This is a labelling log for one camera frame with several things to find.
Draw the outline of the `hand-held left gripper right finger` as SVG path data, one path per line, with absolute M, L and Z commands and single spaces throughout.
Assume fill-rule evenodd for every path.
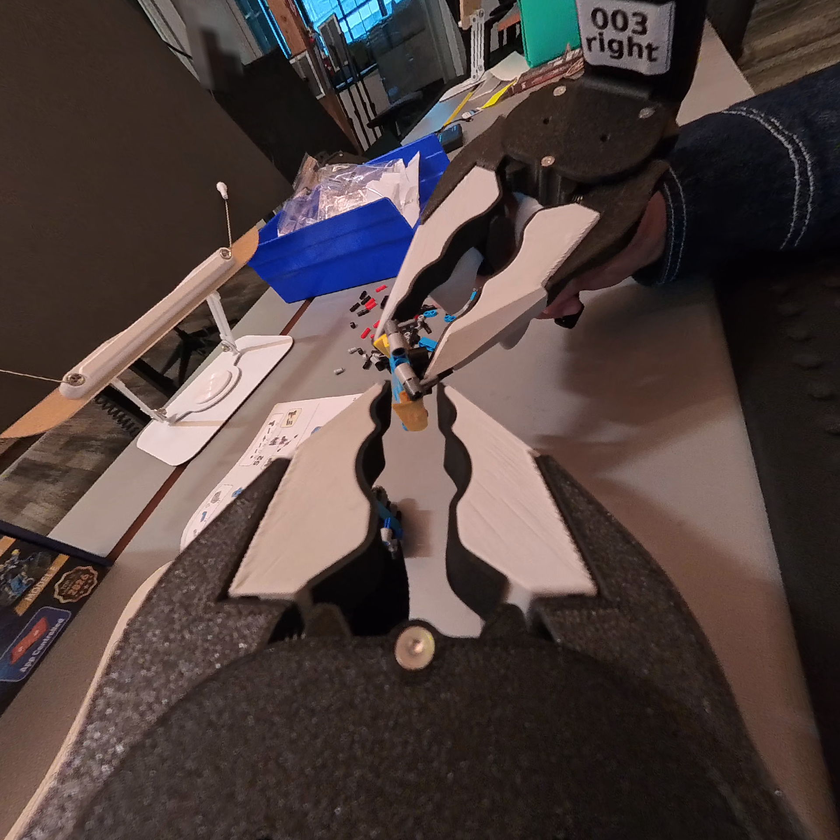
M 529 616 L 536 601 L 584 601 L 597 581 L 541 456 L 454 387 L 437 390 L 448 506 L 445 570 L 458 599 L 488 622 L 503 606 Z

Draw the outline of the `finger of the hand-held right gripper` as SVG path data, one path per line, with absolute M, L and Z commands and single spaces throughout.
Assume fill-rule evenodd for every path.
M 600 214 L 571 203 L 536 212 L 512 261 L 489 278 L 470 308 L 442 333 L 427 367 L 440 378 L 475 359 L 503 333 L 528 323 L 548 300 L 547 284 L 596 225 Z
M 425 300 L 450 278 L 461 257 L 478 246 L 500 200 L 497 173 L 475 166 L 418 225 L 381 315 L 382 327 L 387 321 L 404 322 L 420 312 Z

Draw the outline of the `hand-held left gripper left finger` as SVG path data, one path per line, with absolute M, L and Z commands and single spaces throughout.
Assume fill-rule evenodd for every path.
M 372 488 L 392 389 L 373 385 L 299 445 L 229 587 L 231 597 L 292 601 L 311 593 L 377 539 Z

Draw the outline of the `black and blue gear assembly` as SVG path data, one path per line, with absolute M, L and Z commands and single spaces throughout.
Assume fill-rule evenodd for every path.
M 399 560 L 403 557 L 402 514 L 382 486 L 373 486 L 372 493 L 376 502 L 382 545 L 394 560 Z

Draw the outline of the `yellow and blue brick assembly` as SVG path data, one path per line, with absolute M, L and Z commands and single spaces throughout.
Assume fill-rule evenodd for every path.
M 392 411 L 408 432 L 427 428 L 424 399 L 440 380 L 428 372 L 438 345 L 429 333 L 425 316 L 405 322 L 383 318 L 376 324 L 373 346 L 388 362 Z

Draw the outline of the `white and wooden desk lamp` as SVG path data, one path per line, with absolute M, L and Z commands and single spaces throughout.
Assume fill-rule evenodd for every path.
M 458 26 L 469 32 L 470 79 L 478 81 L 487 69 L 490 31 L 508 16 L 515 1 L 499 1 L 490 12 L 481 1 L 458 1 Z

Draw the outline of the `grey desk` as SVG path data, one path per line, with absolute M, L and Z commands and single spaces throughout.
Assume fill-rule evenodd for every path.
M 554 457 L 643 544 L 676 584 L 726 672 L 787 803 L 815 838 L 836 838 L 763 498 L 715 298 L 704 280 L 632 282 L 585 298 L 573 330 L 532 322 L 456 372 L 454 388 Z M 71 728 L 123 609 L 174 559 L 198 504 L 279 402 L 362 392 L 375 371 L 333 370 L 354 344 L 350 290 L 297 311 L 268 291 L 245 333 L 294 344 L 231 421 L 181 471 L 118 457 L 53 535 L 116 563 L 2 716 L 2 838 Z

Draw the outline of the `person's right hand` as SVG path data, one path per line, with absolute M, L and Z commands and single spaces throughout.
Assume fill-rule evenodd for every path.
M 583 309 L 581 293 L 620 284 L 657 262 L 664 253 L 667 233 L 666 202 L 662 192 L 648 201 L 634 236 L 614 257 L 572 278 L 537 316 L 540 320 L 574 319 Z

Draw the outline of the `brown patterned box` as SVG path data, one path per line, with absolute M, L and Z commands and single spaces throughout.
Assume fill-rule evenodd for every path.
M 568 49 L 562 56 L 522 73 L 513 82 L 509 92 L 512 96 L 515 96 L 551 82 L 563 79 L 578 79 L 583 73 L 584 65 L 582 49 Z

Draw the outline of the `open instruction booklet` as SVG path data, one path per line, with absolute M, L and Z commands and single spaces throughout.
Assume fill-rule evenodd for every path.
M 307 440 L 317 429 L 331 421 L 351 405 L 362 394 L 320 397 L 311 400 L 282 402 L 274 405 L 261 429 L 251 444 L 244 450 L 244 454 L 221 479 L 212 492 L 209 492 L 203 503 L 198 506 L 182 531 L 179 552 L 183 551 L 220 513 L 257 478 L 274 460 L 291 459 L 296 449 Z M 171 561 L 165 563 L 159 570 L 153 572 L 140 587 L 132 594 L 128 604 L 122 611 L 100 659 L 98 669 L 93 677 L 96 684 L 104 666 L 124 633 L 129 620 L 140 609 L 143 600 L 152 587 L 157 584 Z M 18 838 L 23 830 L 39 798 L 46 790 L 48 779 L 53 771 L 58 769 L 59 759 L 69 747 L 72 737 L 75 737 L 77 724 L 81 723 L 81 711 L 89 700 L 92 692 L 90 688 L 82 702 L 81 709 L 74 720 L 70 733 L 62 744 L 54 762 L 37 791 L 30 798 L 21 816 L 6 834 L 6 839 Z

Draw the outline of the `teal felt bag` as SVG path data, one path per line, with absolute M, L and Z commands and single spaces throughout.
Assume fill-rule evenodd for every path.
M 530 68 L 581 47 L 575 1 L 518 1 L 522 48 Z

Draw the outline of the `crumpled clear plastic wrappers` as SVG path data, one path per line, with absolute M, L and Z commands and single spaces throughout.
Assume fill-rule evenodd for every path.
M 294 233 L 379 200 L 390 202 L 411 226 L 417 225 L 420 153 L 384 163 L 321 163 L 307 155 L 299 167 L 294 193 L 274 223 L 278 236 Z

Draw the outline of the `pile of loose building pieces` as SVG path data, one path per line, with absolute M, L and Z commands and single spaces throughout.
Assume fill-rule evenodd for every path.
M 350 346 L 347 354 L 350 362 L 358 362 L 363 371 L 390 373 L 391 362 L 387 336 L 381 340 L 375 337 L 383 322 L 385 304 L 389 301 L 389 288 L 382 283 L 371 290 L 363 289 L 349 306 L 347 329 L 350 331 Z M 455 320 L 440 305 L 426 300 L 419 314 L 395 323 L 402 337 L 405 355 L 418 378 L 423 379 L 444 327 Z

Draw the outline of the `blue plastic bin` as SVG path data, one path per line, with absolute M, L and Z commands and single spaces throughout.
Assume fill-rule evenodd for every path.
M 368 163 L 409 162 L 415 153 L 421 155 L 422 211 L 448 167 L 436 134 Z M 284 236 L 276 233 L 277 219 L 278 215 L 259 232 L 259 245 L 249 266 L 286 302 L 395 277 L 419 222 L 411 227 L 385 199 Z

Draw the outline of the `dark blue toy kit box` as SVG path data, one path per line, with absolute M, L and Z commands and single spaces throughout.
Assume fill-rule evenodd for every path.
M 109 559 L 1 521 L 1 712 L 111 567 Z

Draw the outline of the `black panel with wooden edge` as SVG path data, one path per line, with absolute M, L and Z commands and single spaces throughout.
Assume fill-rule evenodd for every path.
M 2 436 L 290 184 L 127 2 L 2 2 Z

